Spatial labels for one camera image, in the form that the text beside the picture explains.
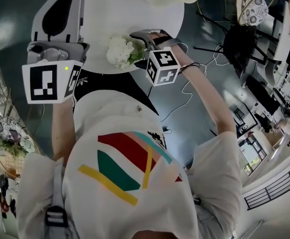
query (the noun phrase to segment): red stripe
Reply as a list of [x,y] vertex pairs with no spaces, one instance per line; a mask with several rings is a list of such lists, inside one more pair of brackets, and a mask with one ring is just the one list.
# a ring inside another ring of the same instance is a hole
[[[129,138],[123,133],[112,133],[107,135],[99,135],[98,142],[107,144],[117,149],[123,154],[130,162],[137,166],[142,172],[145,173],[147,163],[147,151],[144,150],[137,142]],[[152,159],[151,171],[156,165]]]

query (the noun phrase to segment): white t-shirt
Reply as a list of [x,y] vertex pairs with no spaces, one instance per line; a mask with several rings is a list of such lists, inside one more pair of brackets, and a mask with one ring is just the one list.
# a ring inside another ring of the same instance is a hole
[[[187,176],[166,151],[158,116],[128,95],[87,94],[76,104],[74,123],[77,143],[62,193],[81,239],[130,239],[143,230],[179,239],[231,235],[241,189],[235,134],[198,147]],[[26,157],[16,211],[20,239],[43,238],[54,165],[43,156]]]
[[279,107],[274,115],[274,120],[276,123],[279,123],[281,120],[286,120],[287,124],[285,126],[282,126],[281,129],[288,135],[290,135],[290,118],[286,118],[283,114],[283,112],[281,111],[281,108]]

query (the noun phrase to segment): bracelet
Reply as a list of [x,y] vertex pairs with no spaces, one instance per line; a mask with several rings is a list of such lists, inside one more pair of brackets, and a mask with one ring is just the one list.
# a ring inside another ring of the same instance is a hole
[[178,74],[181,74],[184,70],[186,70],[188,67],[191,67],[191,66],[196,66],[196,67],[200,68],[200,64],[197,62],[194,62],[194,63],[191,63],[189,65],[181,67]]

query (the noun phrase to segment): yellow stripe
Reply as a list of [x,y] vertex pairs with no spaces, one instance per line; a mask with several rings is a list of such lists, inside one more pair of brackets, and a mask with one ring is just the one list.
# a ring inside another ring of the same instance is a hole
[[138,199],[131,194],[123,191],[121,188],[116,186],[112,181],[110,181],[107,177],[105,177],[103,174],[101,174],[99,171],[87,166],[87,165],[81,165],[81,167],[78,169],[79,172],[92,177],[93,179],[99,181],[101,184],[103,184],[109,191],[111,191],[113,194],[115,194],[117,197],[123,199],[124,201],[130,203],[131,205],[135,206],[138,202]]
[[149,174],[150,174],[150,168],[151,168],[151,160],[152,160],[152,148],[149,145],[147,147],[147,163],[146,163],[146,170],[144,174],[144,179],[143,179],[143,189],[147,189],[148,187],[148,181],[149,181]]

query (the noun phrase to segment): white flower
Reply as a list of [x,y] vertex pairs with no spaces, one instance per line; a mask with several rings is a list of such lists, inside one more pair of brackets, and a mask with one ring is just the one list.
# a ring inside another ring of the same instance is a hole
[[27,140],[27,139],[24,139],[24,138],[21,138],[20,140],[20,145],[26,150],[26,152],[28,153],[33,153],[35,150],[34,150],[34,146],[33,144]]
[[117,35],[113,36],[106,54],[107,60],[117,68],[127,68],[130,66],[129,58],[131,53],[136,52],[135,47],[136,43],[133,43],[132,39]]

